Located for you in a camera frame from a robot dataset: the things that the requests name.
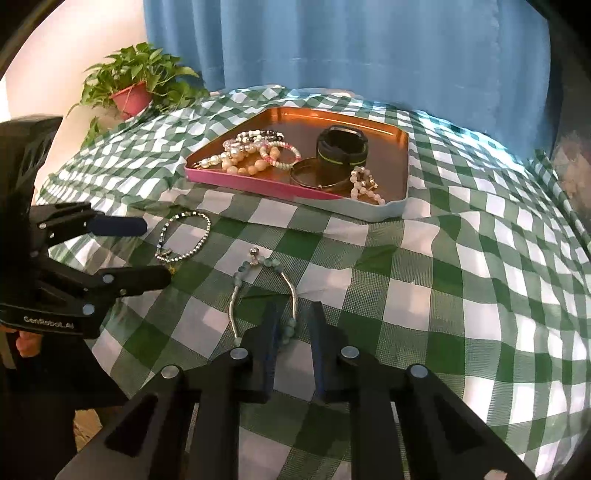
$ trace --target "white wall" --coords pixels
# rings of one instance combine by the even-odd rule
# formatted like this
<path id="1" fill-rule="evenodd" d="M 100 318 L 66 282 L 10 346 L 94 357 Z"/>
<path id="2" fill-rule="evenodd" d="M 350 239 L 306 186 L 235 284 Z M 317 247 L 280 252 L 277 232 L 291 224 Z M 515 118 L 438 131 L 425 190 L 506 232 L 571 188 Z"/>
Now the white wall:
<path id="1" fill-rule="evenodd" d="M 12 117 L 65 115 L 80 100 L 85 69 L 146 40 L 142 0 L 65 0 L 31 34 L 6 72 Z M 79 107 L 64 120 L 37 176 L 37 188 L 78 152 L 97 113 Z"/>
<path id="2" fill-rule="evenodd" d="M 8 110 L 8 95 L 6 92 L 6 77 L 0 79 L 0 123 L 10 120 Z"/>

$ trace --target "gingham cloth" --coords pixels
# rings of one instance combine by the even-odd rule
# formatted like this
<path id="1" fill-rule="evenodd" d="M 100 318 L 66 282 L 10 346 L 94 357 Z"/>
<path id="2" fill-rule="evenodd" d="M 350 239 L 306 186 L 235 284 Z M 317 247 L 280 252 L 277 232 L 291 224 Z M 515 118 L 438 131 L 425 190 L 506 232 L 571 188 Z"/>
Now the gingham cloth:
<path id="1" fill-rule="evenodd" d="M 404 217 L 368 224 L 184 178 L 191 152 L 283 105 L 406 130 Z M 256 245 L 285 266 L 301 309 L 321 301 L 329 323 L 384 364 L 426 364 L 536 475 L 556 473 L 589 427 L 589 238 L 543 154 L 524 167 L 490 138 L 426 113 L 346 95 L 241 89 L 125 122 L 50 176 L 39 203 L 82 200 L 149 226 L 139 239 L 86 235 L 52 250 L 91 272 L 155 264 L 165 219 L 185 208 L 213 224 L 171 286 L 118 301 L 92 344 L 128 395 L 167 364 L 201 366 L 232 347 L 232 275 Z M 166 247 L 190 250 L 203 227 L 199 218 L 175 222 Z M 286 320 L 290 298 L 274 272 L 251 272 L 241 293 L 241 331 L 261 321 L 268 300 L 284 306 Z M 350 478 L 347 409 L 314 398 L 309 341 L 300 322 L 278 357 L 271 401 L 242 408 L 240 479 Z"/>

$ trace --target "tray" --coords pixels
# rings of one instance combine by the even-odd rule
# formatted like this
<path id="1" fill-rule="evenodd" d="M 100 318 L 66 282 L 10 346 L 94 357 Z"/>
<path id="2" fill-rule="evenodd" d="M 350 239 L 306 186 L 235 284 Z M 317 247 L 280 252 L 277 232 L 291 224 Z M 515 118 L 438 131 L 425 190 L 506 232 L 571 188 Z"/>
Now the tray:
<path id="1" fill-rule="evenodd" d="M 291 182 L 288 171 L 277 168 L 268 168 L 253 177 L 224 173 L 221 166 L 196 168 L 202 159 L 223 152 L 222 143 L 235 138 L 244 130 L 272 129 L 282 132 L 285 141 L 295 146 L 302 158 L 313 157 L 316 154 L 316 138 L 322 130 L 334 124 L 359 128 L 367 136 L 369 154 L 366 166 L 378 183 L 376 192 L 386 200 L 385 205 L 375 205 L 365 198 L 362 201 L 352 200 L 349 197 L 352 185 L 336 193 L 301 187 Z M 289 151 L 281 153 L 281 161 L 289 162 L 292 157 Z M 249 155 L 240 166 L 253 164 L 258 158 L 258 154 Z M 404 210 L 408 196 L 408 134 L 393 125 L 342 113 L 311 108 L 273 107 L 249 118 L 192 153 L 187 158 L 185 172 L 189 180 L 196 183 L 258 193 L 368 222 L 379 222 L 401 216 Z"/>

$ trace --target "silver chain bracelet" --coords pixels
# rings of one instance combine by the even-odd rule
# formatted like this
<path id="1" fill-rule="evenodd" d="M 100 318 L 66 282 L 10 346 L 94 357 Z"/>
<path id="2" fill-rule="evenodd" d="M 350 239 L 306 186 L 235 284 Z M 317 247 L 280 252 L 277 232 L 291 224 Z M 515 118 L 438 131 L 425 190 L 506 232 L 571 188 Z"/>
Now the silver chain bracelet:
<path id="1" fill-rule="evenodd" d="M 170 258 L 170 254 L 172 253 L 172 250 L 162 251 L 162 247 L 164 245 L 164 235 L 166 233 L 166 230 L 168 229 L 170 224 L 172 222 L 174 222 L 175 220 L 179 220 L 183 217 L 188 218 L 188 217 L 192 217 L 192 216 L 200 216 L 201 218 L 205 219 L 205 221 L 207 222 L 207 228 L 205 230 L 205 233 L 203 234 L 202 239 L 197 243 L 197 245 L 195 245 L 195 247 L 192 250 L 188 251 L 187 253 L 185 253 L 183 255 L 179 255 L 178 257 Z M 171 264 L 174 262 L 178 262 L 179 260 L 184 260 L 184 259 L 196 254 L 197 252 L 199 252 L 201 250 L 201 247 L 203 246 L 203 244 L 206 242 L 211 229 L 212 229 L 212 221 L 209 219 L 209 217 L 207 215 L 205 215 L 202 212 L 197 212 L 197 211 L 193 210 L 192 212 L 178 213 L 175 216 L 169 218 L 168 221 L 162 227 L 162 231 L 160 232 L 160 240 L 158 240 L 158 244 L 156 245 L 156 253 L 154 256 L 156 257 L 156 259 L 160 260 L 161 262 L 168 264 L 168 269 L 171 271 L 171 273 L 174 273 L 174 268 L 172 267 Z"/>

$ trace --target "bronze bangle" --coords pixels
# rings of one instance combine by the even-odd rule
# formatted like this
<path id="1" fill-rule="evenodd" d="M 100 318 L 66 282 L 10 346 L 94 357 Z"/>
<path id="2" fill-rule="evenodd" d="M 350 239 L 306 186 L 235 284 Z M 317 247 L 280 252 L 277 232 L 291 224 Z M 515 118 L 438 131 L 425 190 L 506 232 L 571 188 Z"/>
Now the bronze bangle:
<path id="1" fill-rule="evenodd" d="M 301 180 L 297 178 L 297 174 L 300 173 L 302 170 L 307 168 L 312 168 L 312 161 L 317 160 L 316 157 L 308 157 L 300 160 L 296 163 L 290 170 L 290 177 L 293 183 L 299 185 L 300 187 L 305 187 L 307 189 L 312 190 L 322 190 L 323 192 L 331 192 L 333 190 L 340 190 L 345 187 L 347 184 L 350 184 L 351 181 L 349 180 L 349 176 L 347 178 L 340 180 L 336 183 L 332 183 L 330 185 L 309 185 L 307 183 L 303 183 Z"/>

